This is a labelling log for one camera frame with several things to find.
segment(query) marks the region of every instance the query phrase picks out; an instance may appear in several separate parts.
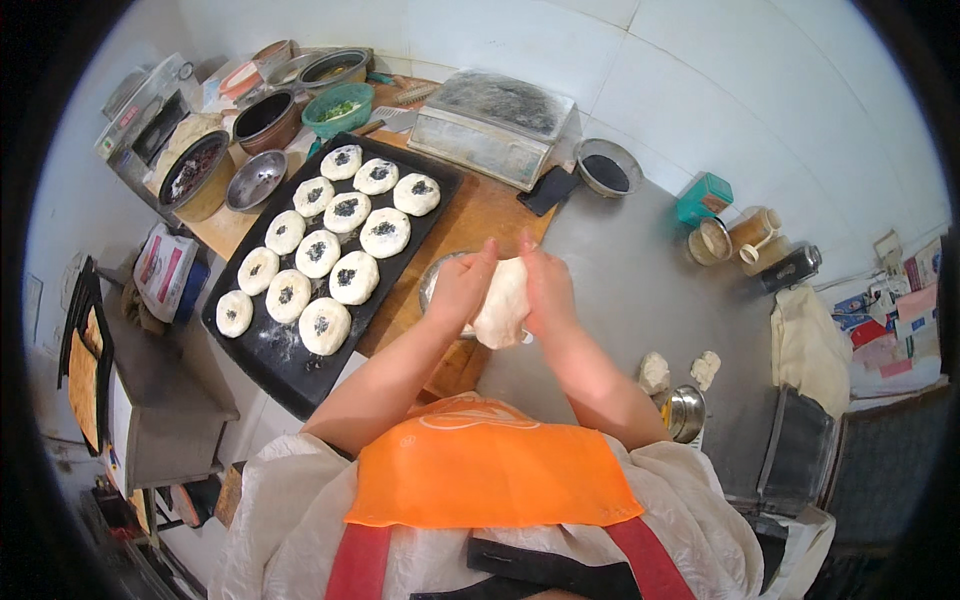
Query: stainless steel counter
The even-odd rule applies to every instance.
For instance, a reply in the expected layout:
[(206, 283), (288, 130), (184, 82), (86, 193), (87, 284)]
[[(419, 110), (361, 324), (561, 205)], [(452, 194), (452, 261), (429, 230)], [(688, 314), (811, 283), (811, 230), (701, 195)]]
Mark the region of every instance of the stainless steel counter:
[[(636, 373), (655, 350), (670, 364), (672, 385), (695, 384), (693, 360), (707, 349), (720, 355), (720, 371), (704, 393), (704, 451), (725, 493), (756, 497), (777, 403), (773, 296), (735, 264), (696, 264), (686, 250), (691, 227), (677, 221), (674, 202), (650, 181), (622, 201), (581, 184), (543, 247), (566, 261), (581, 322), (622, 371)], [(537, 342), (495, 352), (477, 391), (536, 419), (576, 422)]]

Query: oven tray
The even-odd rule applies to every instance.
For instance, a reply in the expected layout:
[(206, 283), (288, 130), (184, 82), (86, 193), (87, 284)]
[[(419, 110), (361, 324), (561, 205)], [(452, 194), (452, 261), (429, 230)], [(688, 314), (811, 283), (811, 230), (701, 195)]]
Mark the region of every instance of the oven tray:
[[(364, 162), (371, 158), (380, 157), (395, 163), (401, 177), (410, 173), (423, 173), (433, 178), (440, 185), (440, 204), (422, 217), (408, 215), (410, 218), (410, 242), (403, 249), (403, 252), (390, 258), (378, 258), (376, 260), (377, 268), (380, 270), (380, 282), (373, 290), (369, 300), (359, 306), (347, 306), (352, 318), (350, 333), (340, 349), (330, 356), (319, 356), (304, 347), (300, 340), (297, 321), (290, 324), (279, 324), (274, 321), (267, 313), (266, 292), (261, 292), (252, 298), (253, 319), (247, 331), (232, 339), (221, 335), (216, 324), (217, 301), (230, 290), (240, 289), (236, 277), (240, 263), (243, 262), (251, 250), (263, 246), (264, 235), (274, 217), (280, 212), (294, 207), (293, 195), (297, 187), (303, 181), (320, 174), (320, 163), (324, 156), (331, 150), (347, 144), (356, 144), (363, 148)], [(206, 330), (217, 340), (240, 369), (249, 375), (264, 392), (279, 402), (293, 416), (300, 420), (306, 420), (314, 409), (324, 401), (326, 395), (330, 393), (340, 376), (340, 371), (343, 370), (344, 365), (353, 353), (360, 336), (367, 330), (373, 314), (387, 297), (387, 294), (390, 293), (394, 283), (406, 269), (407, 264), (417, 252), (420, 244), (423, 243), (427, 233), (440, 219), (441, 214), (457, 193), (462, 181), (463, 174), (458, 169), (435, 158), (418, 155), (409, 150), (396, 148), (351, 133), (338, 133), (328, 140), (316, 154), (308, 158), (298, 172), (289, 181), (278, 187), (266, 201), (263, 213), (253, 223), (250, 231), (247, 232), (243, 241), (233, 252), (233, 256), (228, 261), (220, 278), (213, 285), (202, 313)], [(353, 178), (334, 181), (333, 186), (338, 194), (352, 191)], [(394, 192), (391, 190), (385, 194), (371, 196), (370, 200), (373, 210), (393, 206)], [(320, 213), (316, 217), (307, 219), (307, 228), (304, 235), (322, 229), (323, 216), (324, 214)], [(355, 229), (347, 236), (338, 235), (341, 240), (341, 256), (346, 256), (355, 250), (363, 250), (360, 247), (360, 228)], [(291, 252), (280, 257), (281, 271), (296, 269), (294, 265), (295, 255), (296, 252)], [(328, 278), (329, 276), (321, 279), (311, 279), (313, 283), (311, 301), (330, 295)]]

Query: thermos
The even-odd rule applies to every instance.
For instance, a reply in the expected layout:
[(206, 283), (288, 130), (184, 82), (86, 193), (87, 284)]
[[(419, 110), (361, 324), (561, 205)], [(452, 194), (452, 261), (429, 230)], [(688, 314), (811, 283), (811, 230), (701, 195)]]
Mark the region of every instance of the thermos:
[(787, 286), (817, 275), (823, 257), (816, 246), (801, 246), (760, 272), (760, 281), (767, 293), (773, 294)]

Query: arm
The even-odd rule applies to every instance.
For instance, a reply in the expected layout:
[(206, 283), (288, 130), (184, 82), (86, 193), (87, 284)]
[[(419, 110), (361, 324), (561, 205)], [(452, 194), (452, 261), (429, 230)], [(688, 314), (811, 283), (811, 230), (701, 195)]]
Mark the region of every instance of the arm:
[(520, 242), (530, 301), (526, 326), (540, 339), (577, 421), (617, 438), (628, 451), (670, 440), (653, 400), (580, 327), (566, 264), (538, 249), (529, 231)]
[(496, 244), (447, 260), (426, 315), (364, 363), (300, 430), (354, 456), (403, 420), (444, 352), (476, 314), (496, 269)]

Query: orange apron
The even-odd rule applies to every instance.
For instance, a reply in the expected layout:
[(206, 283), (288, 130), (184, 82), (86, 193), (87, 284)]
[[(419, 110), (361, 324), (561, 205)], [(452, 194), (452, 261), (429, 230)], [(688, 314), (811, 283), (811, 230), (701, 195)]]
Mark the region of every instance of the orange apron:
[(603, 435), (460, 396), (360, 452), (347, 523), (421, 529), (619, 523), (643, 513)]

